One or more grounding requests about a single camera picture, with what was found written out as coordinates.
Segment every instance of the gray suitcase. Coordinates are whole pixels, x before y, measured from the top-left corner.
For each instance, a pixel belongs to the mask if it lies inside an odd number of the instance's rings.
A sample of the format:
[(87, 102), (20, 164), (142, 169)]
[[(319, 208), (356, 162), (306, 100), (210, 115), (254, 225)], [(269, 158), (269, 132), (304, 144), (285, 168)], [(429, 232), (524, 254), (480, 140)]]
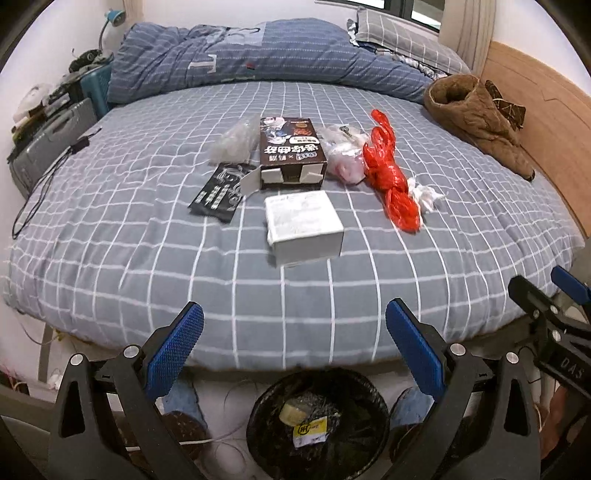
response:
[(62, 152), (95, 123), (92, 101), (86, 98), (39, 130), (28, 147), (9, 165), (12, 179), (22, 196), (28, 198), (39, 179)]

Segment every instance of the bed frame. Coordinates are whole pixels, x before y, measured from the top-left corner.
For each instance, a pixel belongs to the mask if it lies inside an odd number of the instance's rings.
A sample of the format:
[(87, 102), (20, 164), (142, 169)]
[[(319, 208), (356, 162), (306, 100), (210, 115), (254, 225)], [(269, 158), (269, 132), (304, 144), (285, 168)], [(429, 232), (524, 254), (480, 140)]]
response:
[(482, 80), (527, 108), (521, 146), (591, 236), (591, 97), (546, 64), (492, 42)]

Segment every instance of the gray checkered pillowcase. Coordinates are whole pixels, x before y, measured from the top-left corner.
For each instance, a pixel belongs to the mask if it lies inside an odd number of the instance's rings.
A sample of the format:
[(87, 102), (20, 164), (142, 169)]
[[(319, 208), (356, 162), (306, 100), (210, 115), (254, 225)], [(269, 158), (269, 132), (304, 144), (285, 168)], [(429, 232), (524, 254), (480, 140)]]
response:
[(452, 49), (404, 28), (390, 15), (359, 8), (357, 24), (356, 41), (381, 45), (449, 74), (471, 73), (468, 65)]

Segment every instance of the trash can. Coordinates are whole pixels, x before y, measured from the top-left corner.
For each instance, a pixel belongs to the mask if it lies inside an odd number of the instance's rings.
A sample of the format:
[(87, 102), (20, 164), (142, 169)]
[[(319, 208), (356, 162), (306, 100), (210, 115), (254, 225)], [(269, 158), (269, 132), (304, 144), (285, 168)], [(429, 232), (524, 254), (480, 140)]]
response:
[[(308, 405), (299, 425), (280, 419), (288, 401)], [(246, 429), (252, 457), (275, 480), (352, 480), (377, 460), (388, 435), (382, 395), (342, 368), (282, 378), (256, 401)]]

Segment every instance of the box with chinese text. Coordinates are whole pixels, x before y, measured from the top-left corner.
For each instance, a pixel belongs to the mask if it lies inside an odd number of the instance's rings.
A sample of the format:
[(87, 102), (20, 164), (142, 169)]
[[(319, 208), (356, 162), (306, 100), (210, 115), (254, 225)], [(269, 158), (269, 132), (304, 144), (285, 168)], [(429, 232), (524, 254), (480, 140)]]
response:
[(309, 118), (261, 119), (261, 187), (320, 188), (326, 156)]

